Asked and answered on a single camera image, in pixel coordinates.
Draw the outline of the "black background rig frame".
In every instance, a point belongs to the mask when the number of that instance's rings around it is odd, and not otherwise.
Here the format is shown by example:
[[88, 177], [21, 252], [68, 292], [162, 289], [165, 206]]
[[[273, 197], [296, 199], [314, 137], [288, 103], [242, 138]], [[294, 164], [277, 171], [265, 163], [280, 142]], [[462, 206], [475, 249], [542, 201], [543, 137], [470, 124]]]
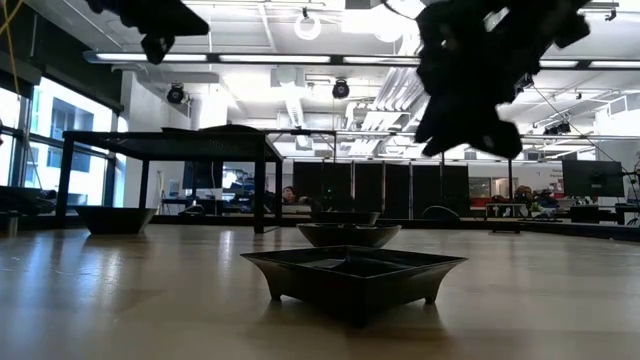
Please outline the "black background rig frame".
[[511, 200], [513, 192], [517, 185], [517, 179], [513, 174], [513, 164], [510, 161], [502, 161], [494, 164], [496, 170], [500, 170], [502, 174], [500, 176], [484, 176], [479, 174], [472, 174], [472, 171], [480, 171], [482, 169], [487, 170], [489, 165], [487, 163], [472, 164], [470, 162], [461, 162], [458, 159], [447, 159], [440, 155], [433, 161], [426, 161], [424, 159], [417, 161], [415, 159], [392, 159], [390, 157], [366, 157], [366, 156], [346, 156], [340, 157], [337, 155], [339, 149], [339, 139], [352, 137], [355, 145], [362, 145], [365, 141], [381, 140], [382, 135], [373, 134], [368, 136], [359, 132], [344, 132], [344, 131], [329, 131], [329, 130], [269, 130], [267, 132], [273, 137], [280, 135], [290, 137], [309, 137], [323, 140], [327, 143], [331, 153], [329, 155], [310, 155], [306, 150], [303, 150], [300, 154], [293, 155], [291, 160], [294, 162], [334, 162], [334, 163], [360, 163], [360, 162], [382, 162], [382, 163], [394, 163], [394, 164], [419, 164], [419, 165], [440, 165], [440, 166], [466, 166], [469, 171], [469, 184], [470, 184], [470, 197], [471, 197], [471, 212], [466, 216], [480, 216], [484, 215], [485, 205], [492, 201], [494, 196], [502, 196], [505, 201]]

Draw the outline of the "black square footed mini plate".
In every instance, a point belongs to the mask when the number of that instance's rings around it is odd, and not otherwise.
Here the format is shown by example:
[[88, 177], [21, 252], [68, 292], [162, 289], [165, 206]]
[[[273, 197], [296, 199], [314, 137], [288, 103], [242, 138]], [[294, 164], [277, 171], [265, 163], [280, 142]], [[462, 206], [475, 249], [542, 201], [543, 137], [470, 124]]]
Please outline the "black square footed mini plate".
[[445, 276], [467, 259], [363, 246], [244, 253], [263, 274], [274, 301], [288, 296], [356, 326], [389, 309], [436, 301]]

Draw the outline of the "person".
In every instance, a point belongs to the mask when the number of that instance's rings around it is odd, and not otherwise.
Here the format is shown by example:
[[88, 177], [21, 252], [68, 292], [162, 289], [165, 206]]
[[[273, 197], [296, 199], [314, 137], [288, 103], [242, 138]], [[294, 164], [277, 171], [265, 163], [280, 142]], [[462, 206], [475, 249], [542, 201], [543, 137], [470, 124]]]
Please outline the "person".
[[314, 199], [309, 196], [299, 196], [292, 186], [287, 186], [282, 189], [282, 202], [289, 205], [311, 206]]

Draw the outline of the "black partition panels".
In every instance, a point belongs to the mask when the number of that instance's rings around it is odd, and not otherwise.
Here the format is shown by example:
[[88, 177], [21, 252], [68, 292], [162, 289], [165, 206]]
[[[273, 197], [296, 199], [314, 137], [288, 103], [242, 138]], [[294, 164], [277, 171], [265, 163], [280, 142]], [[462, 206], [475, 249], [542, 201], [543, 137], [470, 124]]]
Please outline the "black partition panels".
[[378, 212], [383, 219], [422, 219], [432, 206], [471, 212], [466, 166], [296, 162], [292, 185], [324, 210]]

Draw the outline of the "black flared square mini plate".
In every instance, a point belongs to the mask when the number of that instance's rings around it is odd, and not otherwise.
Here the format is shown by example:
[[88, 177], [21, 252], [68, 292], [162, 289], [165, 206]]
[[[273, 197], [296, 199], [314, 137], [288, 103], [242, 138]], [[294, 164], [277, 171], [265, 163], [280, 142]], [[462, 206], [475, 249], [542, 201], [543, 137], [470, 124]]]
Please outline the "black flared square mini plate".
[[323, 211], [311, 214], [314, 223], [374, 225], [379, 212]]

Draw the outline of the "dark couch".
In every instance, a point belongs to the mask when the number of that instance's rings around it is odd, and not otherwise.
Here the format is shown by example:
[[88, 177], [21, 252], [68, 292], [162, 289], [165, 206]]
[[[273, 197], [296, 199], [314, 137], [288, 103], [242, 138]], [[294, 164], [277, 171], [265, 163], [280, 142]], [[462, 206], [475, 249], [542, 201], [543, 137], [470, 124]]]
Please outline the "dark couch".
[[0, 213], [49, 214], [56, 208], [56, 199], [55, 190], [0, 186]]

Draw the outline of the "black computer monitor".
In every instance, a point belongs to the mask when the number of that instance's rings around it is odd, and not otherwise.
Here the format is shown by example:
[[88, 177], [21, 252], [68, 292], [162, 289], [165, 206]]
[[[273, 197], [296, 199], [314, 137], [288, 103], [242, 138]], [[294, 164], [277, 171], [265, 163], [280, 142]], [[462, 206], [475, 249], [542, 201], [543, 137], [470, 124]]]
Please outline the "black computer monitor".
[[563, 189], [566, 196], [622, 197], [623, 171], [620, 162], [563, 160]]
[[222, 162], [185, 162], [183, 189], [214, 189], [223, 186]]

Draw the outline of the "black perforated metal rack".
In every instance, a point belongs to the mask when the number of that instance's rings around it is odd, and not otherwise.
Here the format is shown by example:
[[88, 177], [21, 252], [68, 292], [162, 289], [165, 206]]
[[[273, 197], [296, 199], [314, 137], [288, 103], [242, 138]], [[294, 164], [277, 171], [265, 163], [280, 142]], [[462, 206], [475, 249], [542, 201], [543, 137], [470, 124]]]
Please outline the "black perforated metal rack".
[[276, 179], [280, 181], [283, 156], [264, 131], [227, 133], [216, 130], [204, 134], [66, 131], [63, 133], [63, 155], [55, 210], [56, 224], [60, 227], [66, 225], [73, 153], [79, 150], [82, 144], [142, 162], [138, 199], [140, 208], [146, 205], [149, 165], [152, 162], [252, 162], [255, 187], [253, 229], [257, 234], [265, 232], [266, 165], [276, 165]]

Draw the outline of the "white arrow sign box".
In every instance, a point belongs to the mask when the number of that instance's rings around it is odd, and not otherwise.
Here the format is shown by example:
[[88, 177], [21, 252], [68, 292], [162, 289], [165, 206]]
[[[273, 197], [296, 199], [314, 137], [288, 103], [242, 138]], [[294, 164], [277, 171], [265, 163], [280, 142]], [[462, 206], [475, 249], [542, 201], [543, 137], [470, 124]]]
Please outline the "white arrow sign box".
[[529, 210], [523, 203], [489, 202], [485, 205], [485, 218], [526, 218]]

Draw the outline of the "black round flower mini plate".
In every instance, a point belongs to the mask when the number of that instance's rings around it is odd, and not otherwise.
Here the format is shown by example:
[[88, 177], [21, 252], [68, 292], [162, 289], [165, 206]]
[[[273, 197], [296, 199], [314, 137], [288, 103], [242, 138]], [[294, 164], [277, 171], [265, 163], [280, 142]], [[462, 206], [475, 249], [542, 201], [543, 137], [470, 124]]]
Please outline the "black round flower mini plate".
[[305, 223], [297, 229], [314, 247], [361, 246], [381, 248], [402, 229], [400, 225]]

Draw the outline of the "black deep square mini plate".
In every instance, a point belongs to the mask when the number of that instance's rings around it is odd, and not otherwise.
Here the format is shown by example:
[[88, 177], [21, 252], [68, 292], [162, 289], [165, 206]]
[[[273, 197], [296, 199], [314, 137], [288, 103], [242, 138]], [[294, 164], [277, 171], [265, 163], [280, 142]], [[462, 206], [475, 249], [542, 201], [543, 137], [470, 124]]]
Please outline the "black deep square mini plate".
[[92, 235], [138, 234], [155, 215], [153, 208], [77, 206], [79, 218]]

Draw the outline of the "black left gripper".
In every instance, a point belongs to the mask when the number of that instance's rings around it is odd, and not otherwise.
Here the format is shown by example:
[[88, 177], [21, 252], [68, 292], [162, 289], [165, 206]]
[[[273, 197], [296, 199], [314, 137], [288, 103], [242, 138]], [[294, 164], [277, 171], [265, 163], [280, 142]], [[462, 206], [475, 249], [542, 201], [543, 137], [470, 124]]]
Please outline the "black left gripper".
[[[109, 12], [121, 20], [123, 0], [85, 0], [95, 14]], [[141, 47], [151, 64], [161, 64], [175, 43], [174, 36], [209, 32], [208, 23], [181, 0], [124, 0], [124, 18], [147, 34]]]

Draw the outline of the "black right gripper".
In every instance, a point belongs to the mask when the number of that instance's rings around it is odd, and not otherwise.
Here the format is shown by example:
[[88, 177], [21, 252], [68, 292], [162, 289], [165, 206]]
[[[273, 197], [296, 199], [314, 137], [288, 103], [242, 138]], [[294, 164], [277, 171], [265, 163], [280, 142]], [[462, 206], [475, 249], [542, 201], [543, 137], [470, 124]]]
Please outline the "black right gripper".
[[429, 96], [414, 135], [425, 143], [422, 154], [467, 144], [516, 158], [519, 131], [495, 105], [513, 101], [519, 83], [541, 70], [556, 37], [556, 0], [441, 0], [415, 21], [422, 43], [416, 73]]

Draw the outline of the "long ceiling light strip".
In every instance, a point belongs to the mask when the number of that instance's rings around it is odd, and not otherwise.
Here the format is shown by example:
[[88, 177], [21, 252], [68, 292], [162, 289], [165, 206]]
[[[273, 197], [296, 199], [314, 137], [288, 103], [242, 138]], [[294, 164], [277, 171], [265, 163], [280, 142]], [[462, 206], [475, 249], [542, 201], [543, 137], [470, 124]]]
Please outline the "long ceiling light strip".
[[[85, 60], [93, 64], [148, 63], [144, 53], [85, 51]], [[234, 64], [234, 65], [329, 65], [366, 67], [416, 67], [419, 58], [396, 55], [301, 55], [259, 53], [169, 53], [168, 64]], [[542, 59], [543, 70], [640, 71], [640, 60]]]

